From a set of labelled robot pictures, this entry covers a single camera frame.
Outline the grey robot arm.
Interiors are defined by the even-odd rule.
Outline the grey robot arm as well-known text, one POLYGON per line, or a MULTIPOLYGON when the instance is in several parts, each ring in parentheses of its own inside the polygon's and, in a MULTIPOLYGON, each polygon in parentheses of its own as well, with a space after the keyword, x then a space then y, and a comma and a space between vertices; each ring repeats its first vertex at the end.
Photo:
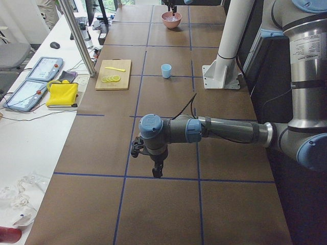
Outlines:
POLYGON ((326 1, 265 1, 262 36, 290 42, 293 117, 286 124, 179 115, 145 115, 131 155, 148 155, 160 178, 168 144, 222 138, 276 149, 302 166, 326 171, 326 1))

